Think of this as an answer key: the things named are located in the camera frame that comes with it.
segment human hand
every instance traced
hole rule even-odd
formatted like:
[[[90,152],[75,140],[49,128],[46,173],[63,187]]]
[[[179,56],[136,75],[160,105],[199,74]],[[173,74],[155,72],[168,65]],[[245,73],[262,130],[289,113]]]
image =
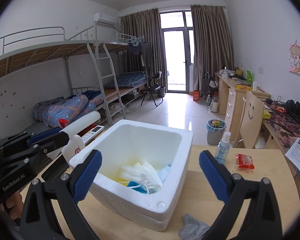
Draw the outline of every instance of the human hand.
[[[23,202],[22,196],[19,191],[15,192],[6,200],[6,205],[7,208],[11,208],[9,215],[12,218],[12,220],[15,220],[16,218],[21,218]],[[4,211],[4,207],[2,204],[0,204],[0,210]]]

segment blue plaid bedding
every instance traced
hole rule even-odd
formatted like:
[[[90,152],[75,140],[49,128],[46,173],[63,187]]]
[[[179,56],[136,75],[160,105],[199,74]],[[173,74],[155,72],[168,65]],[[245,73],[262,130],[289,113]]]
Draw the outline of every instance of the blue plaid bedding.
[[[33,108],[36,120],[44,122],[48,127],[61,127],[59,119],[63,118],[68,124],[92,112],[103,103],[102,94],[89,100],[86,95],[76,95],[70,99],[63,97],[37,103]]]
[[[133,88],[138,84],[147,81],[148,75],[141,72],[136,73],[123,73],[118,79],[119,88]],[[104,85],[104,88],[115,88],[114,81]]]

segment air conditioner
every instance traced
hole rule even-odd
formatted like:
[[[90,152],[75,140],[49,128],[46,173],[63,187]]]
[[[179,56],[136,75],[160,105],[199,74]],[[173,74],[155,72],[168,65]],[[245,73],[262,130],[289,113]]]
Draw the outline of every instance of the air conditioner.
[[[97,23],[108,24],[108,25],[116,25],[117,18],[111,15],[107,15],[104,13],[96,13],[93,15],[93,20]]]

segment bed railing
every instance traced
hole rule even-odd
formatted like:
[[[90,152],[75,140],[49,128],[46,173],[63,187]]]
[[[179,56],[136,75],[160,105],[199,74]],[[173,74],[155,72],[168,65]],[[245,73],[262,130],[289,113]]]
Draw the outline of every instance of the bed railing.
[[[87,37],[88,37],[88,35],[89,35],[88,31],[89,31],[90,29],[92,29],[93,27],[94,27],[94,25],[92,25],[92,26],[90,26],[90,27],[88,27],[88,28],[85,28],[84,30],[78,32],[77,34],[71,36],[69,39],[67,39],[67,41],[70,41],[70,40],[72,40],[73,38],[74,38],[74,40],[76,41],[76,37],[77,37],[78,35],[80,35],[80,41],[82,41],[82,34],[83,34],[84,32],[87,32]]]
[[[78,88],[72,88],[72,94],[73,95],[79,95],[82,94],[83,92],[87,91],[87,90],[100,90],[100,86],[91,86],[91,87],[78,87]]]
[[[28,38],[20,39],[20,40],[17,40],[17,41],[12,41],[12,42],[9,42],[9,43],[5,43],[6,37],[9,37],[9,36],[12,36],[12,35],[15,35],[15,34],[18,34],[18,33],[25,33],[25,32],[29,32],[29,31],[44,30],[44,29],[58,29],[58,28],[62,29],[63,33],[52,33],[52,34],[38,35],[38,36],[28,37]],[[16,43],[16,42],[19,42],[19,41],[25,41],[25,40],[33,39],[33,38],[46,37],[46,36],[56,36],[56,35],[63,35],[63,40],[65,41],[66,40],[66,34],[65,34],[64,27],[61,27],[61,26],[42,27],[42,28],[29,29],[29,30],[24,30],[24,31],[4,35],[4,36],[0,37],[0,40],[2,39],[2,54],[4,54],[4,47],[7,46],[7,45],[10,45],[10,44],[13,44],[13,43]]]

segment door frame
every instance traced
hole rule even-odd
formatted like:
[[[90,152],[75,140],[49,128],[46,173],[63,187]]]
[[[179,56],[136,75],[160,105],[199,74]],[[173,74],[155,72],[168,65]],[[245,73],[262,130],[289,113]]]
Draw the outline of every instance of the door frame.
[[[182,12],[183,15],[183,22],[184,27],[175,27],[175,28],[166,28],[161,29],[162,30],[162,39],[163,39],[163,46],[164,46],[164,65],[167,70],[167,59],[166,59],[166,47],[164,42],[164,33],[165,32],[171,32],[171,31],[183,31],[183,41],[184,41],[184,47],[185,47],[185,68],[186,68],[186,91],[180,91],[180,90],[168,90],[168,80],[167,80],[167,92],[169,93],[189,93],[190,91],[190,64],[191,64],[191,56],[190,56],[190,40],[189,40],[189,30],[193,30],[193,27],[187,27],[186,24],[186,11],[190,10],[184,10],[184,11],[173,11],[173,12]]]

